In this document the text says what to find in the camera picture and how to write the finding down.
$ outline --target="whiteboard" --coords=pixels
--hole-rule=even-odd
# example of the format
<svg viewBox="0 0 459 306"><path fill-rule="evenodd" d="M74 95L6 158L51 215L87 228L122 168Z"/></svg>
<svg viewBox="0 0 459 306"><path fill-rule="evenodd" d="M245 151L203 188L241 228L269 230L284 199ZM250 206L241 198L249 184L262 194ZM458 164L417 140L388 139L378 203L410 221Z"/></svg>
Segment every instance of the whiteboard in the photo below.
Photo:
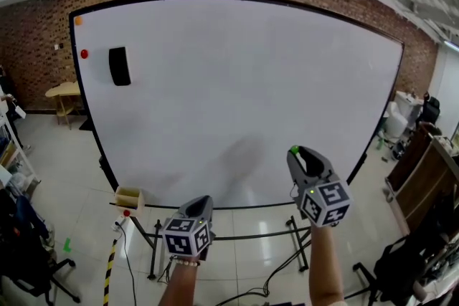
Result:
<svg viewBox="0 0 459 306"><path fill-rule="evenodd" d="M80 11L77 74L121 186L146 202L291 202L286 153L319 151L346 180L372 137L403 46L315 11L252 0L155 0ZM125 47L131 84L108 50ZM89 57L80 56L82 49Z"/></svg>

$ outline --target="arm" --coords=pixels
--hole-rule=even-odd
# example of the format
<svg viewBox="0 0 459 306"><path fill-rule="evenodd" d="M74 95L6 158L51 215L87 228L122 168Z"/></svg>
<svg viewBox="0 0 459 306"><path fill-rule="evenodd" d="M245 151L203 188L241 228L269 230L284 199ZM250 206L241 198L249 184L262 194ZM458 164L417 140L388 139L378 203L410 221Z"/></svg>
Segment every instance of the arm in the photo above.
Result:
<svg viewBox="0 0 459 306"><path fill-rule="evenodd" d="M3 101L13 102L13 101L14 101L14 97L5 95L5 96L1 96L1 97L0 97L0 100L1 100L2 102L3 102Z"/></svg>
<svg viewBox="0 0 459 306"><path fill-rule="evenodd" d="M159 306L193 306L198 267L176 264Z"/></svg>
<svg viewBox="0 0 459 306"><path fill-rule="evenodd" d="M344 301L341 270L336 257L331 227L312 225L309 291L313 306L329 306Z"/></svg>

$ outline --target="black cable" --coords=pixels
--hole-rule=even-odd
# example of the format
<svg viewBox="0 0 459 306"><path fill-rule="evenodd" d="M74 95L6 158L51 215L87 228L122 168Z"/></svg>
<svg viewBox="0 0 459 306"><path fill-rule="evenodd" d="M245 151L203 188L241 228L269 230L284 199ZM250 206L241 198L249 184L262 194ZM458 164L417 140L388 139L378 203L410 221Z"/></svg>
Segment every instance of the black cable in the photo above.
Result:
<svg viewBox="0 0 459 306"><path fill-rule="evenodd" d="M293 183L293 187L292 187L292 189L290 190L290 193L289 193L289 196L290 196L292 199L298 197L298 195L297 195L297 196L292 196L292 191L295 190L295 186L296 186L296 183Z"/></svg>
<svg viewBox="0 0 459 306"><path fill-rule="evenodd" d="M131 278L132 278L132 292L134 294L134 306L137 306L136 285L134 283L134 274L132 274L131 264L129 263L128 253L126 251L126 233L124 232L124 228L118 222L115 222L115 224L118 227L121 228L121 231L123 231L123 235L124 235L124 254L126 254L126 261L128 262L128 268L129 268L129 272L131 273Z"/></svg>
<svg viewBox="0 0 459 306"><path fill-rule="evenodd" d="M159 276L159 278L157 280L158 283L164 283L165 285L169 284L169 281L171 280L171 278L169 276L169 270L171 270L172 260L174 258L177 258L177 257L170 257L169 258L169 263L167 264L166 268L164 268L164 271L161 273L161 275ZM161 280L161 278L164 277L164 275L166 275L166 281Z"/></svg>
<svg viewBox="0 0 459 306"><path fill-rule="evenodd" d="M236 300L237 298L240 298L240 297L243 297L243 296L250 296L250 295L253 295L253 296L261 296L261 297L264 297L264 298L268 298L268 296L270 295L270 290L269 290L269 284L270 284L270 280L271 278L273 278L276 273L280 272L282 269L286 268L293 260L295 260L299 255L300 253L306 248L308 247L309 245L311 245L311 240L306 242L298 251L296 251L293 255L291 255L287 260L285 260L274 272L271 273L271 275L268 277L268 279L266 280L265 284L263 285L263 288L260 288L260 287L255 287L255 288L251 288L250 290L244 292L244 293L241 293L240 295L237 295L237 296L234 296L234 297L231 297L229 298L228 300L225 300L221 303L219 303L218 305L216 306L222 306L224 304L227 304L228 302L231 302L233 300ZM262 290L263 293L260 293L260 292L253 292L255 290Z"/></svg>

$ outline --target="whiteboard frame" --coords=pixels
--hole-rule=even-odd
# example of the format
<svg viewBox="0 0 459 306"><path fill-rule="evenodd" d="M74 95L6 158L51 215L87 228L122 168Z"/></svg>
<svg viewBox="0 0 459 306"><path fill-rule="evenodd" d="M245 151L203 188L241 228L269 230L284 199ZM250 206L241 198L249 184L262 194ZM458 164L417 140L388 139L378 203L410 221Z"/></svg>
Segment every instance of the whiteboard frame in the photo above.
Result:
<svg viewBox="0 0 459 306"><path fill-rule="evenodd" d="M104 3L94 4L92 6L87 6L85 8L77 9L77 10L71 11L70 14L69 14L70 40L72 42L73 62L74 62L74 65L75 65L75 71L76 71L76 75L77 75L78 84L80 86L81 98L82 98L82 101L83 101L83 105L85 106L85 111L86 111L86 114L87 114L87 118L90 120L90 122L92 124L93 124L93 119L91 117L91 112L90 112L90 109L89 109L89 105L88 105L87 100L86 100L85 87L84 87L84 85L82 83L82 78L81 78L81 74L80 74L80 66L78 64L77 45L76 45L76 42L75 42L74 18L76 16L82 16L83 14L87 14L87 13L90 13L90 12L93 12L93 11L100 11L102 9L113 8L114 6L122 6L122 5L135 4L135 3L144 3L144 2L149 2L149 1L158 1L158 0L112 0L112 1L107 1L107 2L104 2ZM291 0L241 0L241 1L262 2L262 3L269 3L269 4L279 5L279 6L289 6L289 7L293 7L293 8L297 8L297 9L301 9L301 10L306 10L306 11L312 11L314 13L322 14L324 16L329 16L329 17L332 17L332 18L335 18L335 19L339 19L341 21L345 21L347 23L356 25L356 26L364 28L364 29L366 29L368 31L374 32L375 34L378 34L379 36L386 37L387 39L390 39L390 40L392 40L394 42L399 43L400 46L402 46L402 54L400 56L400 60L399 60L398 65L397 65L397 72L395 73L394 81L392 82L391 92L387 96L386 104L384 105L384 108L381 111L381 116L380 116L380 118L378 120L378 121L381 121L381 119L382 119L382 117L384 115L384 111L387 108L387 104L389 103L389 101L391 99L390 97L394 93L395 82L397 81L397 78L399 76L400 65L402 63L403 54L404 54L404 42L402 42L401 40L393 37L392 35L384 32L384 31L382 31L380 29L377 29L376 27L373 27L373 26L370 26L370 25L365 24L363 22L360 22L358 20L349 18L348 16L344 16L343 14L339 14L339 13L336 13L334 11L330 11L328 9L319 8L317 6L312 6L312 5L309 5L309 4L303 4L303 3L299 3L297 1L291 1ZM351 174L346 179L348 185L351 184L352 180L354 179L356 174L359 172L361 166L364 164L364 161L366 159L366 151L368 150L368 147L369 147L373 137L377 133L378 125L379 124L377 124L374 127L374 132L372 133L372 136L369 137L369 141L368 141L364 151L362 152L362 155L361 155L360 159L357 161L357 163L356 163L354 169L352 170ZM102 144L100 142L100 139L98 137L98 133L97 133L97 130L95 129L94 124L93 124L93 134L94 134L95 142L97 143L99 151L100 151L100 154L101 154L100 167L104 171L105 175L107 176L107 180L110 183L110 186L112 187L113 191L116 191L116 189L117 189L117 187L119 187L119 185L118 185L118 182L116 181L116 177L115 177L115 175L114 175L114 173L113 173L113 171L112 171L112 169L110 167L110 163L107 160L107 156L105 155L105 152L103 150ZM289 201L289 202L286 202L286 203L264 204L264 205L259 205L259 206L231 206L231 207L222 207L222 208L214 208L214 209L249 209L249 208L262 208L262 207L270 207L270 206L282 206L282 205L288 205L288 204L294 204L294 202L293 201ZM166 208L166 209L177 209L178 208L178 206L158 206L158 205L153 205L153 204L146 204L146 206L154 207L154 208Z"/></svg>

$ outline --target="white tile floor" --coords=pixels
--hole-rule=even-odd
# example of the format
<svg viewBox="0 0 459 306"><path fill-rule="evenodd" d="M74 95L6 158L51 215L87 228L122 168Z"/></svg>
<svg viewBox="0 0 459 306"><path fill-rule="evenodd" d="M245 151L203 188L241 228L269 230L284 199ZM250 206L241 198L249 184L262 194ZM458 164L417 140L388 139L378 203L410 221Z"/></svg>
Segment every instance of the white tile floor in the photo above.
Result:
<svg viewBox="0 0 459 306"><path fill-rule="evenodd" d="M62 273L66 283L82 298L82 305L102 305L107 258L112 241L118 235L110 225L118 212L109 202L113 192L99 168L100 157L93 134L80 131L84 118L73 117L73 130L58 125L52 115L28 115L18 124L20 138L32 144L29 155L42 179L32 198L35 209L55 224L56 250L59 259L70 256L77 267ZM381 161L383 150L372 145L369 157L351 185L355 204L348 217L334 229L336 247L341 262L346 293L361 289L352 265L363 262L372 269L383 248L400 237L400 231L384 200L384 177L393 163ZM157 219L164 220L170 209L146 209L141 223L149 231ZM265 209L226 210L214 212L214 231L218 236L283 231L285 221L294 215L294 206ZM151 250L134 225L124 224L127 234L128 257L133 268L138 305L157 305L165 285L148 280ZM70 238L70 255L63 252ZM294 251L291 235L264 239L221 241L213 243L208 260L199 269L195 303L215 305L252 287L262 287L269 274ZM167 264L160 247L156 256L156 273ZM6 296L12 305L44 305L44 298L35 299L4 281ZM293 262L270 283L272 304L276 302L308 302L308 272L298 272ZM62 292L55 292L56 305L74 305ZM243 297L230 305L262 305L261 297ZM356 298L350 305L365 305ZM122 242L116 249L115 266L110 279L110 306L133 305L131 276Z"/></svg>

